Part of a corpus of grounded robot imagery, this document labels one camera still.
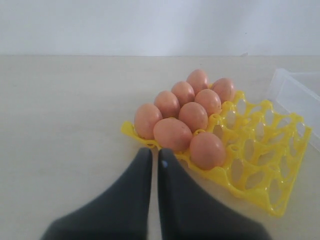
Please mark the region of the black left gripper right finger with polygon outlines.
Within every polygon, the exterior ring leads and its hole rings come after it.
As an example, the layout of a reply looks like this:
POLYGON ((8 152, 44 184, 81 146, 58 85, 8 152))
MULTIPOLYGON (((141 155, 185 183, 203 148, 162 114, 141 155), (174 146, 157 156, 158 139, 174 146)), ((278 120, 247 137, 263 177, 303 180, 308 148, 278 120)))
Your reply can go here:
POLYGON ((217 201, 179 164, 158 152, 158 206, 164 240, 269 240, 262 224, 217 201))

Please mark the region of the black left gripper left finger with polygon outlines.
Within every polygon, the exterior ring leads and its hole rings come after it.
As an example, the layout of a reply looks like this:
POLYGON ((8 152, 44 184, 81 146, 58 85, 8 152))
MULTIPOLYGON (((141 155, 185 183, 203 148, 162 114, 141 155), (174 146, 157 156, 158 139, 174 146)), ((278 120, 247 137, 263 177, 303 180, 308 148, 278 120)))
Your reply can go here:
POLYGON ((153 156, 141 148, 126 171, 100 196, 55 220, 43 240, 145 240, 153 156))

